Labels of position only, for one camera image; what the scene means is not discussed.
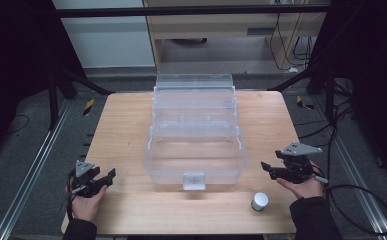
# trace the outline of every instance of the human hand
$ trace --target human hand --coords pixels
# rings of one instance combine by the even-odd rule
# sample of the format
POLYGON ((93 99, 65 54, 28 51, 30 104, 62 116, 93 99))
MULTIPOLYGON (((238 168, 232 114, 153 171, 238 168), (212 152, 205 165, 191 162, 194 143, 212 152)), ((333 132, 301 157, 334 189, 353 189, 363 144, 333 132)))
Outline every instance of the human hand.
MULTIPOLYGON (((316 165, 313 162, 311 162, 311 164, 312 166, 315 166, 314 170, 316 170, 316 165)), ((323 196, 323 186, 321 182, 316 180, 314 177, 310 177, 306 181, 299 184, 291 183, 283 178, 277 178, 276 181, 281 186, 292 191, 297 199, 323 196)))
POLYGON ((100 191, 91 198, 75 196, 72 201, 72 213, 74 218, 89 222, 93 221, 99 209, 100 201, 105 196, 106 189, 107 186, 104 185, 100 191))

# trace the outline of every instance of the floor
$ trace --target floor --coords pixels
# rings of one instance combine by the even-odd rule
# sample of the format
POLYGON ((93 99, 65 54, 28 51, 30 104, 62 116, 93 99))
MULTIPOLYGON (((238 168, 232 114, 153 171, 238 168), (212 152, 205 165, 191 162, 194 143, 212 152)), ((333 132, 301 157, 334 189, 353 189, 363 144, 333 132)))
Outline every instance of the floor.
MULTIPOLYGON (((262 38, 208 39, 206 43, 169 40, 165 43, 160 73, 231 73, 237 89, 265 90, 287 80, 295 71, 302 70, 301 67, 290 71, 280 70, 271 56, 262 38)), ((98 78, 92 81, 118 92, 151 91, 155 77, 98 78)), ((350 86, 347 80, 340 79, 339 82, 350 86)), ((315 155, 312 160, 323 170, 330 169, 333 185, 359 184, 382 196, 387 203, 387 169, 377 167, 377 156, 361 131, 359 121, 354 119, 353 111, 339 118, 338 134, 331 148, 326 143, 333 128, 305 137, 326 124, 324 94, 308 96, 304 91, 306 83, 304 80, 295 84, 284 91, 283 96, 297 134, 303 137, 301 142, 313 146, 324 145, 324 154, 315 155), (298 105, 298 96, 302 97, 305 106, 298 105)), ((18 115, 0 144, 0 224, 5 223, 5 228, 9 230, 4 232, 8 234, 8 239, 61 238, 60 226, 64 212, 58 211, 58 208, 64 196, 66 174, 75 160, 82 160, 88 153, 91 135, 106 102, 106 96, 75 85, 79 91, 75 100, 63 100, 60 96, 60 109, 67 111, 61 112, 65 121, 53 136, 47 131, 48 95, 47 92, 40 92, 19 104, 18 115), (82 112, 90 99, 95 100, 93 108, 89 116, 83 116, 82 112), (45 139, 49 139, 47 141, 51 148, 44 148, 45 139)), ((340 106, 346 100, 345 97, 336 97, 335 103, 340 106)), ((340 111, 348 107, 346 103, 340 111)), ((353 220, 369 229, 387 229, 387 213, 371 197, 350 189, 338 190, 335 196, 353 220)), ((387 236, 375 237, 362 232, 345 221, 334 207, 332 210, 345 239, 387 239, 387 236)), ((287 239, 287 236, 268 238, 287 239)))

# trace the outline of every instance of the sleeve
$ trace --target sleeve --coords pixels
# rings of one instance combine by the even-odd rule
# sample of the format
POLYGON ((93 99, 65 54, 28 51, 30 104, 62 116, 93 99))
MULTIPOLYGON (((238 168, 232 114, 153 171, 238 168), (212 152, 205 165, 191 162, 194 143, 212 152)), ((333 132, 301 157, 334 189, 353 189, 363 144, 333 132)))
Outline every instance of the sleeve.
POLYGON ((342 239, 323 197, 301 198, 290 205, 296 226, 296 240, 342 239))
POLYGON ((66 228, 63 240, 94 240, 96 239, 97 227, 94 223, 73 219, 66 228))

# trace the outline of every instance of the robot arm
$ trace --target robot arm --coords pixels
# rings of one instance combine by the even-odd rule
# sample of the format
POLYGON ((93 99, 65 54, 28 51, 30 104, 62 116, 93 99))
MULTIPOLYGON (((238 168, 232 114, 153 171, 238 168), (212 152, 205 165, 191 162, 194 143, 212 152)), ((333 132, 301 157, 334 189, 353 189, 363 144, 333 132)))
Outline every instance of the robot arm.
POLYGON ((100 173, 100 167, 93 167, 94 164, 77 161, 75 168, 68 174, 66 212, 69 220, 73 219, 72 200, 75 195, 91 198, 96 195, 104 185, 111 186, 113 184, 113 178, 116 176, 115 168, 112 169, 108 175, 98 180, 94 180, 100 173))
POLYGON ((321 148, 315 148, 302 143, 293 142, 285 149, 275 151, 277 158, 282 159, 285 168, 271 167, 271 165, 265 162, 261 162, 261 166, 264 171, 267 171, 270 174, 272 180, 283 178, 289 182, 298 184, 304 182, 315 174, 307 154, 321 152, 321 148))

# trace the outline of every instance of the metal rail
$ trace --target metal rail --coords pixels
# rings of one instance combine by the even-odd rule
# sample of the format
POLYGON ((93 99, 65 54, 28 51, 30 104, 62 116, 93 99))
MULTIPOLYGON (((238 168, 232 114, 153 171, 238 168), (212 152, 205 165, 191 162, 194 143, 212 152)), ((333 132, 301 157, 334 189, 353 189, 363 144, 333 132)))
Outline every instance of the metal rail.
POLYGON ((22 209, 31 193, 32 188, 38 178, 38 175, 46 162, 47 156, 62 128, 62 125, 66 119, 68 109, 70 107, 70 100, 65 100, 60 112, 60 118, 54 129, 50 130, 47 134, 43 144, 41 145, 37 156, 35 157, 28 173, 22 182, 18 193, 13 199, 10 207, 8 208, 5 216, 0 222, 0 240, 6 240, 9 238, 22 209))

